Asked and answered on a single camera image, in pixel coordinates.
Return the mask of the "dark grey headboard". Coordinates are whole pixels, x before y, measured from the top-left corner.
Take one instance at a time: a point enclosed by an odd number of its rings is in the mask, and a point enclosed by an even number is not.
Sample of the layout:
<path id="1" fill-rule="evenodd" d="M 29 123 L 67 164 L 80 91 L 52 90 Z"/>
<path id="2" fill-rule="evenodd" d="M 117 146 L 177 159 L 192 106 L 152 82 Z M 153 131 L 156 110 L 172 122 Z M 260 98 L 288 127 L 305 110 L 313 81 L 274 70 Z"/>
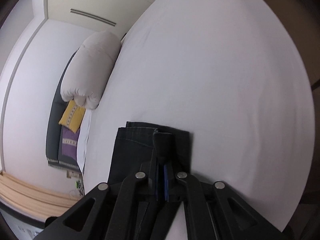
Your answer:
<path id="1" fill-rule="evenodd" d="M 61 83 L 74 55 L 75 52 L 63 70 L 53 97 L 46 135 L 46 158 L 48 165 L 53 168 L 80 173 L 76 160 L 62 154 L 62 126 L 59 124 L 67 107 L 67 102 L 64 102 L 60 95 Z"/>

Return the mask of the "white wardrobe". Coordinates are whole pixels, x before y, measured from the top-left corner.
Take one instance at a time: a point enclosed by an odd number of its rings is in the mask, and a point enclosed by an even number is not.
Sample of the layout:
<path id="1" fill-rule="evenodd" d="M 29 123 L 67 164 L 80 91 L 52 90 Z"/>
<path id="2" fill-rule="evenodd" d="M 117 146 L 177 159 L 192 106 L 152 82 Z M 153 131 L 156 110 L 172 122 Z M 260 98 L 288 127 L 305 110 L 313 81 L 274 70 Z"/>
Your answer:
<path id="1" fill-rule="evenodd" d="M 122 38 L 155 0 L 47 0 L 52 20 Z"/>

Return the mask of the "white bed mattress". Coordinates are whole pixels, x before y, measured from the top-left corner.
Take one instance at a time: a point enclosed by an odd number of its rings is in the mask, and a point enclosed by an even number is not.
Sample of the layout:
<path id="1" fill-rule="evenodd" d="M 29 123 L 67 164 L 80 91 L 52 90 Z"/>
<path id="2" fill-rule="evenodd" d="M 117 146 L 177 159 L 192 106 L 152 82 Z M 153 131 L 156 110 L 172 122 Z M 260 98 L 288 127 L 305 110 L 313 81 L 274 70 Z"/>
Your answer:
<path id="1" fill-rule="evenodd" d="M 155 0 L 127 33 L 87 143 L 84 189 L 107 181 L 117 130 L 192 135 L 191 171 L 225 181 L 277 229 L 308 179 L 315 111 L 304 63 L 263 0 Z"/>

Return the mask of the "beige curtain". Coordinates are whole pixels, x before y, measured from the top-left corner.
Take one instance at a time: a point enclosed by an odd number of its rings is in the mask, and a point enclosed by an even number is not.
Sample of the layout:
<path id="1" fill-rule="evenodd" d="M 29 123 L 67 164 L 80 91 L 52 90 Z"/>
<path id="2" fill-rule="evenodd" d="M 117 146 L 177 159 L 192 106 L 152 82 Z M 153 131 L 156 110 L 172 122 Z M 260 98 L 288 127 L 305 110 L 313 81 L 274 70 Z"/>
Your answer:
<path id="1" fill-rule="evenodd" d="M 1 200 L 37 220 L 60 216 L 71 208 L 80 196 L 36 187 L 1 172 Z"/>

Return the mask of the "yellow patterned cushion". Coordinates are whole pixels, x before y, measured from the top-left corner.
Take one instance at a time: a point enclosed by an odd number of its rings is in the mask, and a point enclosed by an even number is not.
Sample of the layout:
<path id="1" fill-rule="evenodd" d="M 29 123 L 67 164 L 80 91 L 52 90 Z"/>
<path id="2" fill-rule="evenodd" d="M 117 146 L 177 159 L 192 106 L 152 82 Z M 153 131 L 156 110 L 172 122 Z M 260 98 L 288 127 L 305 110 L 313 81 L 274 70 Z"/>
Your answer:
<path id="1" fill-rule="evenodd" d="M 74 100 L 71 100 L 64 111 L 59 124 L 76 133 L 81 126 L 86 109 L 78 106 Z"/>

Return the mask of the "black denim pants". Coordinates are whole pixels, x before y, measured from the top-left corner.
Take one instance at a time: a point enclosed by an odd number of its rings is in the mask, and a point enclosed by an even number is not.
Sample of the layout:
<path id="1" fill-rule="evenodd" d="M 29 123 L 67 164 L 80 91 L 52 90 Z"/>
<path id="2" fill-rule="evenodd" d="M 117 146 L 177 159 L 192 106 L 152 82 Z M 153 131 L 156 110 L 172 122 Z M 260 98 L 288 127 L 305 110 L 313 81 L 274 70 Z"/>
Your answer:
<path id="1" fill-rule="evenodd" d="M 165 239 L 182 204 L 164 199 L 164 165 L 176 172 L 190 172 L 190 133 L 146 122 L 127 122 L 118 128 L 108 183 L 119 184 L 139 172 L 144 161 L 157 161 L 158 200 L 138 208 L 135 239 Z"/>

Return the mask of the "rolled white duvet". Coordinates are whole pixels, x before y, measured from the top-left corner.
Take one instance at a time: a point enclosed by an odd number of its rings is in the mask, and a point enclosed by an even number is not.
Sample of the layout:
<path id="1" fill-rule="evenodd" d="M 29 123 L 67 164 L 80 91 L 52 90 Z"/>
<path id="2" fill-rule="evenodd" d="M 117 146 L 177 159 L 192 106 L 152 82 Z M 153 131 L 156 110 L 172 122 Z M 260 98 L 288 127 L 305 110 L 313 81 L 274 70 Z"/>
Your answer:
<path id="1" fill-rule="evenodd" d="M 121 49 L 120 39 L 110 31 L 86 38 L 63 76 L 60 95 L 85 109 L 96 109 L 103 96 Z"/>

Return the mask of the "purple patterned cushion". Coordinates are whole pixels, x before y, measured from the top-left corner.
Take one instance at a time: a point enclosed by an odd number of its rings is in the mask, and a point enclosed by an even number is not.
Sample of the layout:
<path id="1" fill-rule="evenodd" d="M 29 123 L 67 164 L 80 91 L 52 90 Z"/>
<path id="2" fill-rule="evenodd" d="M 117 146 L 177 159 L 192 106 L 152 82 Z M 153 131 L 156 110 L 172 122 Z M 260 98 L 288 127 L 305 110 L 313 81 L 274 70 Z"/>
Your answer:
<path id="1" fill-rule="evenodd" d="M 77 166 L 76 150 L 78 146 L 78 139 L 80 129 L 75 133 L 65 126 L 61 127 L 58 160 L 68 165 Z"/>

